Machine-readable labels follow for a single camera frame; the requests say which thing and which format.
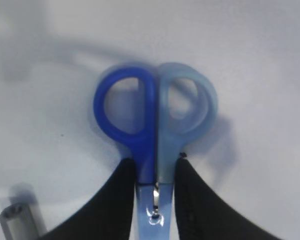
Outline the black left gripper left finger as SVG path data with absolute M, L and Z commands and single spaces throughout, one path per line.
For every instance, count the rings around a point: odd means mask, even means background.
M 120 161 L 103 187 L 41 240 L 128 240 L 134 208 L 135 163 Z

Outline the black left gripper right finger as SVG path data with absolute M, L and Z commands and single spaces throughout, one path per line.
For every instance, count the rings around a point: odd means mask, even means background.
M 174 173 L 175 217 L 181 240 L 276 240 L 220 198 L 180 157 Z

